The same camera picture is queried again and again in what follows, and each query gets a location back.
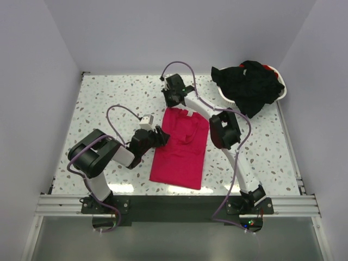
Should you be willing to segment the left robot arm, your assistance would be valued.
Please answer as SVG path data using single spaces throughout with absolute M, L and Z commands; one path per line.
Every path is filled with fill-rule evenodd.
M 117 214 L 119 207 L 108 187 L 104 169 L 113 160 L 131 170 L 140 164 L 148 150 L 165 146 L 169 139 L 170 134 L 156 126 L 154 130 L 136 130 L 131 141 L 123 145 L 95 129 L 69 150 L 67 171 L 82 177 L 93 201 L 88 208 L 102 214 Z

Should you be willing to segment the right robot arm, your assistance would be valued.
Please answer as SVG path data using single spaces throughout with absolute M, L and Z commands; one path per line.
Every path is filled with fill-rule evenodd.
M 253 173 L 250 163 L 240 154 L 245 140 L 241 139 L 241 130 L 236 118 L 238 112 L 204 100 L 193 86 L 186 86 L 178 74 L 166 78 L 160 76 L 160 80 L 164 82 L 162 93 L 167 107 L 181 104 L 209 121 L 211 141 L 225 154 L 233 168 L 233 177 L 238 180 L 243 199 L 242 207 L 247 213 L 255 213 L 266 199 L 266 192 L 261 181 Z

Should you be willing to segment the pink t shirt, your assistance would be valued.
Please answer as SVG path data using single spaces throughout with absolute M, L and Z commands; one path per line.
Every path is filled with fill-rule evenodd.
M 162 130 L 167 144 L 155 150 L 150 181 L 200 190 L 209 123 L 198 113 L 167 108 Z

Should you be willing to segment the black t shirt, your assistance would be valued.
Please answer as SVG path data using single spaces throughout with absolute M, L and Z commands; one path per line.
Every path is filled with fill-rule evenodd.
M 246 68 L 239 66 L 218 69 L 211 68 L 212 81 L 221 88 L 223 94 L 234 100 L 242 114 L 248 118 L 258 114 L 266 104 L 272 104 L 284 88 L 273 71 L 263 68 L 257 61 L 242 62 Z

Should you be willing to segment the white laundry basket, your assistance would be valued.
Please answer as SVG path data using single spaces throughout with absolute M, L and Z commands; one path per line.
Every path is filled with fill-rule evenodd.
M 283 87 L 284 87 L 284 88 L 281 90 L 281 92 L 279 93 L 279 96 L 278 96 L 277 99 L 276 99 L 276 101 L 279 101 L 279 100 L 285 98 L 285 96 L 287 95 L 287 87 L 286 87 L 285 81 L 284 81 L 282 75 L 280 74 L 280 72 L 279 72 L 276 68 L 274 68 L 274 69 L 275 69 L 275 70 L 278 72 L 278 74 L 279 74 L 279 79 L 277 79 L 278 82 L 279 82 L 280 84 L 282 84 Z M 235 103 L 234 100 L 230 100 L 229 98 L 227 98 L 227 97 L 223 94 L 223 92 L 222 92 L 222 90 L 221 90 L 221 88 L 220 88 L 219 86 L 217 87 L 217 90 L 218 90 L 220 96 L 222 97 L 222 99 L 224 100 L 224 102 L 225 102 L 227 105 L 236 105 L 236 103 Z

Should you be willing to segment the aluminium frame rail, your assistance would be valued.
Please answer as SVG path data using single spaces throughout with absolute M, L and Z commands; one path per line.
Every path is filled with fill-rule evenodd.
M 41 195 L 36 205 L 37 216 L 81 216 L 82 195 Z M 314 195 L 271 196 L 276 217 L 310 217 L 321 216 Z

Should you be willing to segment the red garment in basket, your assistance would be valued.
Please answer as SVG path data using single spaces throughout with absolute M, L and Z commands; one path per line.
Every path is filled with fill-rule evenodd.
M 262 66 L 263 66 L 263 68 L 265 68 L 265 69 L 268 70 L 268 71 L 273 71 L 274 74 L 275 74 L 275 76 L 276 76 L 276 78 L 279 79 L 279 74 L 278 74 L 278 72 L 277 72 L 273 67 L 268 66 L 268 65 L 264 65 L 264 64 L 263 64 Z M 239 67 L 241 67 L 241 68 L 244 69 L 243 75 L 245 75 L 245 74 L 246 74 L 246 68 L 245 68 L 245 66 L 244 66 L 243 64 L 240 64 Z

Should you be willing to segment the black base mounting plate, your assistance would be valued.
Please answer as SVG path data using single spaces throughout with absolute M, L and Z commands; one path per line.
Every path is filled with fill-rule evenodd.
M 206 223 L 221 220 L 225 225 L 240 225 L 260 231 L 263 217 L 274 214 L 267 197 L 251 208 L 241 196 L 109 196 L 98 203 L 92 196 L 80 198 L 81 213 L 92 215 L 98 228 L 131 226 L 135 222 Z

